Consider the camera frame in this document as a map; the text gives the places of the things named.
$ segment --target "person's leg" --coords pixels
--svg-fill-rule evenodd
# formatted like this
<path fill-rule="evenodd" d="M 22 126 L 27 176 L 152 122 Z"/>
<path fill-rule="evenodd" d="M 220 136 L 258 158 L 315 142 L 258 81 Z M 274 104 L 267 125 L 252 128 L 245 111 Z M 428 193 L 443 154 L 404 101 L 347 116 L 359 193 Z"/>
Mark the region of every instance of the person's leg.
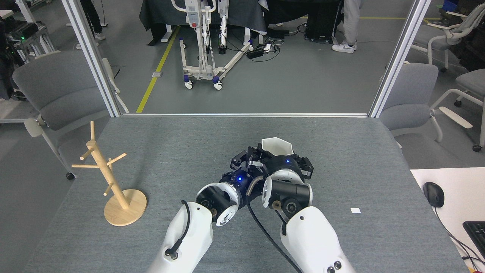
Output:
<path fill-rule="evenodd" d="M 101 22 L 99 21 L 99 16 L 97 15 L 96 8 L 91 0 L 80 0 L 82 9 L 86 13 L 86 17 L 90 21 L 91 27 L 95 33 L 101 33 L 103 28 L 101 27 Z"/>
<path fill-rule="evenodd" d="M 91 19 L 89 18 L 89 14 L 88 14 L 88 10 L 89 10 L 88 5 L 89 5 L 89 3 L 91 3 L 91 0 L 80 0 L 79 2 L 81 2 L 82 10 L 84 11 L 84 15 L 86 16 L 86 19 L 88 20 L 88 25 L 89 25 L 89 28 L 91 29 L 91 33 L 94 36 L 93 23 L 91 22 Z"/>
<path fill-rule="evenodd" d="M 343 28 L 345 41 L 352 46 L 357 41 L 357 28 L 360 18 L 361 0 L 344 0 L 343 4 Z"/>

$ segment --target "wooden mug tree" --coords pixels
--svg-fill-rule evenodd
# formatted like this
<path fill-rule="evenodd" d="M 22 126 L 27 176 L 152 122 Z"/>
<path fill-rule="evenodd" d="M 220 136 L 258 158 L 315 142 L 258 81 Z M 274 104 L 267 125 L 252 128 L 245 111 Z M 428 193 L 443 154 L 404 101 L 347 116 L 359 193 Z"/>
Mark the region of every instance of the wooden mug tree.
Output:
<path fill-rule="evenodd" d="M 108 161 L 104 158 L 99 149 L 94 135 L 94 121 L 91 121 L 91 140 L 86 143 L 88 151 L 80 159 L 85 160 L 87 156 L 92 155 L 96 165 L 73 164 L 74 168 L 98 168 L 104 175 L 108 188 L 103 195 L 107 196 L 110 190 L 114 196 L 109 199 L 104 206 L 104 217 L 115 226 L 129 225 L 138 220 L 146 209 L 146 196 L 137 189 L 121 190 L 118 182 L 113 175 L 113 163 L 126 156 L 122 153 L 120 156 Z"/>

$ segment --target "computer mouse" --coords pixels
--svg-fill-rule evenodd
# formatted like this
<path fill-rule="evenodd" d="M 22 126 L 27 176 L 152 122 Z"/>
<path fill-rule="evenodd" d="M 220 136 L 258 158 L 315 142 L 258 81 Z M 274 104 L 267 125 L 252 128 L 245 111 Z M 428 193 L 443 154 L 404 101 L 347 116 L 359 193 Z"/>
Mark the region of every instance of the computer mouse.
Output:
<path fill-rule="evenodd" d="M 438 184 L 433 182 L 424 183 L 423 192 L 430 205 L 442 207 L 445 204 L 445 193 Z"/>

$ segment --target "gray felt tabletop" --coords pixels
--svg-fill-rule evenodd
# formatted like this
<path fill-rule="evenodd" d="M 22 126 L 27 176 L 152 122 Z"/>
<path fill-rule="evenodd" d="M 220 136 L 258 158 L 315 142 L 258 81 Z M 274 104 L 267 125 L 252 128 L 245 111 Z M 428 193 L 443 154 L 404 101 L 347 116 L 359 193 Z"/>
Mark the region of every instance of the gray felt tabletop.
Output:
<path fill-rule="evenodd" d="M 389 131 L 371 118 L 122 117 L 98 140 L 122 189 L 144 192 L 148 206 L 135 223 L 106 222 L 106 181 L 82 169 L 25 272 L 145 272 L 180 200 L 194 201 L 229 163 L 262 138 L 279 137 L 308 157 L 315 171 L 313 205 L 334 227 L 359 273 L 468 272 L 441 227 Z M 252 207 L 273 238 L 281 221 L 259 198 Z M 350 208 L 360 208 L 352 214 Z M 223 227 L 196 273 L 294 272 L 252 220 L 247 207 Z"/>

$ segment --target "black equipment box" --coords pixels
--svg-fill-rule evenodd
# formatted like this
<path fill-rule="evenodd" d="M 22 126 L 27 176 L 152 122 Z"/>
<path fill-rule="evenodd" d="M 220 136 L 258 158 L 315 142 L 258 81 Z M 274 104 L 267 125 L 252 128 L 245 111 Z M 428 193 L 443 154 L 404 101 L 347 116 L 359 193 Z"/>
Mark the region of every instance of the black equipment box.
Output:
<path fill-rule="evenodd" d="M 320 3 L 317 7 L 308 13 L 305 37 L 310 40 L 322 39 L 331 44 L 337 26 L 343 20 L 343 0 Z"/>
<path fill-rule="evenodd" d="M 10 36 L 16 41 L 24 41 L 37 31 L 39 28 L 35 23 L 22 23 L 10 32 Z"/>

